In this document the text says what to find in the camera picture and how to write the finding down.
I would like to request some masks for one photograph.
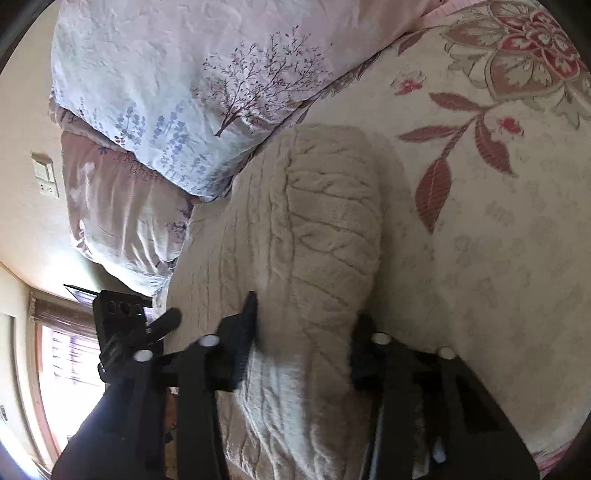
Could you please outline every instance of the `window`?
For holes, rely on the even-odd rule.
[[[41,327],[41,396],[59,450],[105,392],[96,368],[99,353],[94,339]]]

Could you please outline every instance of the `wooden window trim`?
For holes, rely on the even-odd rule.
[[[49,421],[47,420],[47,414],[45,406],[43,404],[43,397],[41,395],[41,382],[40,375],[43,373],[43,356],[42,356],[42,325],[39,323],[34,324],[34,342],[35,342],[35,358],[33,365],[33,374],[30,375],[31,379],[31,394],[33,396],[33,404],[35,407],[35,416],[41,430],[43,441],[46,445],[47,451],[51,458],[52,463],[57,462],[58,457],[61,455],[61,449],[57,443],[56,435],[51,431]]]

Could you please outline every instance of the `tree print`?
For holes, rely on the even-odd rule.
[[[271,34],[266,47],[241,42],[229,58],[214,54],[203,62],[210,75],[193,94],[219,105],[223,120],[216,137],[238,118],[252,129],[277,124],[283,119],[280,113],[299,104],[296,92],[312,94],[324,86],[328,77],[324,58],[298,28]]]

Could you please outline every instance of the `white knob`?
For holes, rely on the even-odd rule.
[[[453,360],[456,353],[450,347],[444,346],[439,349],[439,356],[444,360]]]
[[[389,345],[392,337],[384,332],[375,332],[371,337],[371,341],[376,345]]]
[[[149,362],[152,360],[154,354],[152,350],[138,350],[134,353],[134,359],[136,362]]]
[[[216,346],[220,342],[220,337],[217,335],[205,335],[199,339],[199,345],[204,347]]]

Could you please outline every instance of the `light switch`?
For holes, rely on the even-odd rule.
[[[43,153],[32,153],[31,158],[33,159],[35,176],[38,179],[55,183],[56,176],[53,171],[53,160]]]

